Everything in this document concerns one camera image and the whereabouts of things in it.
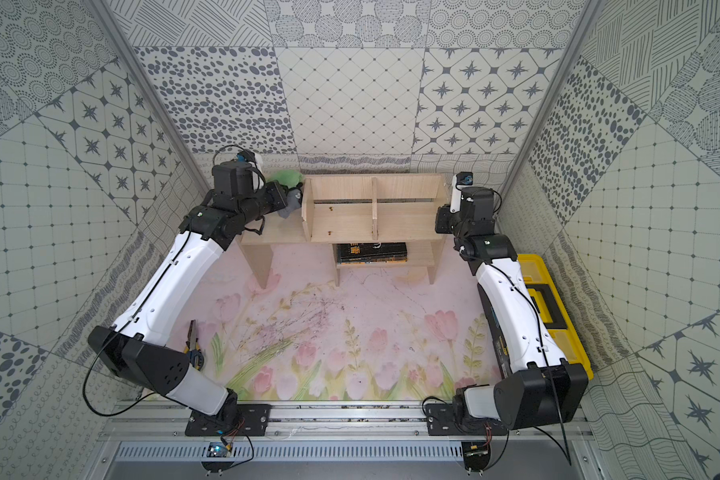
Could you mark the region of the grey green cleaning cloth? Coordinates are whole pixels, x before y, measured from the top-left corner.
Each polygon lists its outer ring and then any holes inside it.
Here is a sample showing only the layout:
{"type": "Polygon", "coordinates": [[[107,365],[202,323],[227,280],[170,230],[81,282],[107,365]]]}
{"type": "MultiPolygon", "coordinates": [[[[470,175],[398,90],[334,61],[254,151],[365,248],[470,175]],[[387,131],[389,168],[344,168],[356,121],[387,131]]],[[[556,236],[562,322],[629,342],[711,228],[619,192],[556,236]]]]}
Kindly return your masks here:
{"type": "Polygon", "coordinates": [[[268,176],[270,181],[277,181],[285,190],[286,206],[278,211],[278,215],[286,219],[301,208],[303,202],[304,176],[298,170],[278,170],[268,176]]]}

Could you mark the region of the light wooden bookshelf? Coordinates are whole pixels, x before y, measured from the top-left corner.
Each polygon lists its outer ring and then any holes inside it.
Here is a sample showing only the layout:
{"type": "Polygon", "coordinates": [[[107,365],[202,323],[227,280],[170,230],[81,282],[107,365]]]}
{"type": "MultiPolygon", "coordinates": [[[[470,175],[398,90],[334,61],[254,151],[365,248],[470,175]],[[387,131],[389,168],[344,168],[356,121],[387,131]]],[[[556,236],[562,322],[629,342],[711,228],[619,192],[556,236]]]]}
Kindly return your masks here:
{"type": "Polygon", "coordinates": [[[247,232],[238,240],[258,285],[265,287],[274,245],[395,243],[407,246],[407,260],[376,262],[383,267],[424,267],[433,283],[445,237],[435,232],[439,207],[450,201],[443,174],[308,175],[301,208],[282,218],[266,218],[260,235],[247,232]]]}

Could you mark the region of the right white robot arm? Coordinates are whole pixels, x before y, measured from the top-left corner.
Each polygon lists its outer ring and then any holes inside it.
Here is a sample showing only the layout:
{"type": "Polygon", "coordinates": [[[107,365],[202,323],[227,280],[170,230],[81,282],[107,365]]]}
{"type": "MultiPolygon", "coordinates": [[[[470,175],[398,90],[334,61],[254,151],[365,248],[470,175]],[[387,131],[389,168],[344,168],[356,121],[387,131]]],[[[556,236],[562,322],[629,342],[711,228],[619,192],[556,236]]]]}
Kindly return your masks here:
{"type": "Polygon", "coordinates": [[[460,422],[492,420],[507,429],[570,422],[588,384],[580,364],[568,361],[544,326],[522,277],[509,238],[495,231],[492,189],[455,179],[451,201],[438,209],[435,230],[451,234],[477,289],[502,378],[495,385],[458,389],[460,422]]]}

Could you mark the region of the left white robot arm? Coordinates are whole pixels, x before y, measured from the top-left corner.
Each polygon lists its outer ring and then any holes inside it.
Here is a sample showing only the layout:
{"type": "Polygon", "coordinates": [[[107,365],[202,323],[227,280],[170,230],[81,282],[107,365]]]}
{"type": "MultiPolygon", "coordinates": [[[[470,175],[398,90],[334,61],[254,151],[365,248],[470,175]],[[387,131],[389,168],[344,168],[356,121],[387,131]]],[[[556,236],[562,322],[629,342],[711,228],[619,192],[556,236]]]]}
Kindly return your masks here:
{"type": "Polygon", "coordinates": [[[115,376],[148,388],[231,429],[237,395],[204,376],[169,347],[179,314],[206,271],[249,223],[287,205],[285,188],[266,181],[254,157],[239,154],[212,168],[214,187],[183,219],[166,258],[136,300],[109,327],[88,336],[96,359],[115,376]]]}

